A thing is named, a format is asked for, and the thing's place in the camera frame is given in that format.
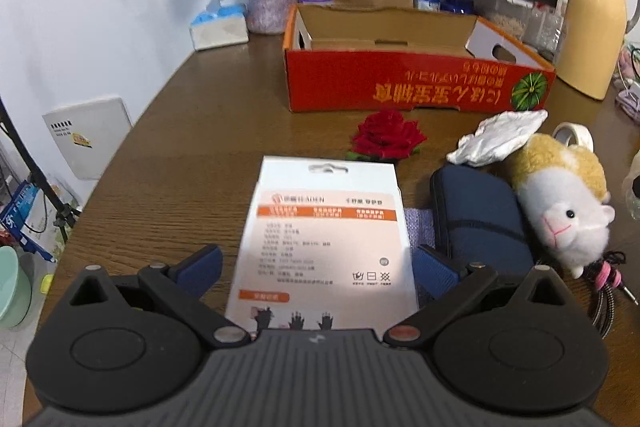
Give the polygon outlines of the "clear seed container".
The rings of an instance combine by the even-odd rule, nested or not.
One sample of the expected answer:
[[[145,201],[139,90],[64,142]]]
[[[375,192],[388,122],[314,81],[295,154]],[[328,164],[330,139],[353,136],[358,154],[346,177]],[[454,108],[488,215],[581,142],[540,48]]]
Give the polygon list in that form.
[[[474,0],[476,12],[510,36],[522,40],[534,4],[527,0]]]

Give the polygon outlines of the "navy blue zip pouch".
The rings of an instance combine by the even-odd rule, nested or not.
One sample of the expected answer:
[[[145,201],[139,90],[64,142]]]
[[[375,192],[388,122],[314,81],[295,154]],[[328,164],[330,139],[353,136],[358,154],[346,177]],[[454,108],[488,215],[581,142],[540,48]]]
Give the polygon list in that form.
[[[436,249],[465,265],[480,262],[502,275],[524,275],[534,259],[518,201],[506,181],[447,165],[430,180]]]

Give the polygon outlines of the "crumpled white tissue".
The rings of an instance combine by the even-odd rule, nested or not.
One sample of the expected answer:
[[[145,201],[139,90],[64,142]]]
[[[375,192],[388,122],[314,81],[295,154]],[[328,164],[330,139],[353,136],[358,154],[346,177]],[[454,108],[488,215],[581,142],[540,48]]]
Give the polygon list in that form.
[[[478,168],[505,160],[523,147],[547,120],[545,109],[503,112],[481,121],[472,134],[463,135],[446,155],[452,165]]]

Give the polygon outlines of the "blue white tissue box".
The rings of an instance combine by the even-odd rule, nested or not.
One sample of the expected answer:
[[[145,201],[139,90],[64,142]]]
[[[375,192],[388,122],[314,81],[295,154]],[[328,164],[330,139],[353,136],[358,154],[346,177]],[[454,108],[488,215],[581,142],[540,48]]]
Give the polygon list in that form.
[[[195,51],[248,43],[245,0],[210,0],[189,26]]]

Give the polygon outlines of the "red cardboard fruit box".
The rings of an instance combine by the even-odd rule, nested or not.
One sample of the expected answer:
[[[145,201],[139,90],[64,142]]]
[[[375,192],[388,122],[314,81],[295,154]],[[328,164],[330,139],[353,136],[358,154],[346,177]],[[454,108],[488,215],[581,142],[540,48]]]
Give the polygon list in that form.
[[[298,4],[283,39],[294,112],[541,109],[554,67],[483,17]]]

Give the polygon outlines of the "white yellow plush hamster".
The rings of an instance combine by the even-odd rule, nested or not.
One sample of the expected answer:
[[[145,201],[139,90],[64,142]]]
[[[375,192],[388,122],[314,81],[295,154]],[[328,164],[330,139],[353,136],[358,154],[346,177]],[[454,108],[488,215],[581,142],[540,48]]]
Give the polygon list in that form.
[[[506,158],[506,174],[539,243],[572,277],[602,258],[615,209],[590,148],[535,133]]]

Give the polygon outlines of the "red artificial rose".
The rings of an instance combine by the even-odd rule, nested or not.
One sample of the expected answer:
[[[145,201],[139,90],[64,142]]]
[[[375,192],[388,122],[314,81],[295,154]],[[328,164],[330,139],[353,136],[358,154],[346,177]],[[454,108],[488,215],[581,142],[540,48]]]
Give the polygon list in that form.
[[[416,120],[385,109],[358,124],[349,153],[370,160],[398,161],[409,158],[426,140]]]

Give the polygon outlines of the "clear plastic water bottle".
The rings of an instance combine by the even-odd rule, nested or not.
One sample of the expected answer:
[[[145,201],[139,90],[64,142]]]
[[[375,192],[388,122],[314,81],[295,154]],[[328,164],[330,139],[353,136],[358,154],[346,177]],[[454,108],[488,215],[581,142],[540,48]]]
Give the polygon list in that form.
[[[540,53],[554,55],[561,37],[562,14],[549,5],[541,4],[533,8],[527,26],[529,44]]]

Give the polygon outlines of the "green plastic basin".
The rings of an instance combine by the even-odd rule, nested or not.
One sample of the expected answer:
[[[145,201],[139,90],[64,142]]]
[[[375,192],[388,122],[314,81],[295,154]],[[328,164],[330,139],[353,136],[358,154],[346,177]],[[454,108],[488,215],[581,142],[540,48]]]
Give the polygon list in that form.
[[[19,254],[11,246],[2,246],[0,262],[0,326],[13,329],[24,321],[32,303],[34,258]]]

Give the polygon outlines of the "short blue supplement jar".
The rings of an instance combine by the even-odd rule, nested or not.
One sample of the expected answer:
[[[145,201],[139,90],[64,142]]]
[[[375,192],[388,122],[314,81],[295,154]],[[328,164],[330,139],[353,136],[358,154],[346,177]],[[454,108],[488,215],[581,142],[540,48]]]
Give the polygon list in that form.
[[[442,0],[440,2],[440,9],[442,12],[474,15],[474,1],[473,0]]]

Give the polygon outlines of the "white glove product box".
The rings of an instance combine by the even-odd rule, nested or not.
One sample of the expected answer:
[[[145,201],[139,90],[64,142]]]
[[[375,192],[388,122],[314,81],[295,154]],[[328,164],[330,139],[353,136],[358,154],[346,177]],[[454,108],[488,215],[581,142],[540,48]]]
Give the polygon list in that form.
[[[386,329],[418,311],[390,164],[266,156],[226,317],[263,329]]]

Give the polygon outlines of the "black light stand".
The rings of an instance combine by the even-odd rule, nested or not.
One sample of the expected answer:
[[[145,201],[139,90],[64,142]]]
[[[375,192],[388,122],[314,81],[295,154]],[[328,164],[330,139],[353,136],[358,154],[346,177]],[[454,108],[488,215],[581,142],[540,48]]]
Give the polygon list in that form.
[[[66,244],[68,241],[67,230],[71,230],[76,225],[76,218],[80,216],[80,211],[73,208],[70,204],[67,204],[67,202],[62,202],[62,199],[60,199],[58,194],[53,190],[47,177],[37,165],[35,159],[32,158],[32,155],[29,154],[2,101],[0,101],[0,114],[1,130],[13,143],[18,155],[20,155],[22,161],[24,161],[29,171],[30,182],[39,188],[44,197],[54,207],[56,213],[53,224],[60,230],[63,243]]]

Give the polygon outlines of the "yellow thermos jug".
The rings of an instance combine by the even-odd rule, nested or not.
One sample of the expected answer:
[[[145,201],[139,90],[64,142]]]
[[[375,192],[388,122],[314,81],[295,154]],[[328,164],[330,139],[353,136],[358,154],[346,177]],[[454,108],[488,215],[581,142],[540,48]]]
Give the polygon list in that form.
[[[593,100],[608,92],[625,36],[639,21],[626,0],[568,0],[555,54],[556,75]]]

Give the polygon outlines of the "white tape roll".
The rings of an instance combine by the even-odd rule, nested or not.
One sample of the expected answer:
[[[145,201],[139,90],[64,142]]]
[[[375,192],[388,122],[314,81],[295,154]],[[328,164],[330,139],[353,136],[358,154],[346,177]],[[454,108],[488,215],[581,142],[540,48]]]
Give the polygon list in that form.
[[[565,146],[581,146],[594,151],[593,137],[589,129],[582,124],[574,124],[574,122],[561,122],[558,124],[553,133],[553,138]]]

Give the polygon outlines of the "crumpled clear plastic wrap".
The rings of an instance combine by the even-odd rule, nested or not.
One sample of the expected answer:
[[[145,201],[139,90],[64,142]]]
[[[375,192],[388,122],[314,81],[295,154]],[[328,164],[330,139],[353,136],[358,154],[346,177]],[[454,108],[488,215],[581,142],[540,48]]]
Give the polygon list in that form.
[[[622,191],[624,198],[627,198],[629,191],[632,189],[632,184],[634,184],[634,179],[638,178],[638,176],[640,176],[640,150],[634,154],[629,170],[623,179],[620,191]]]

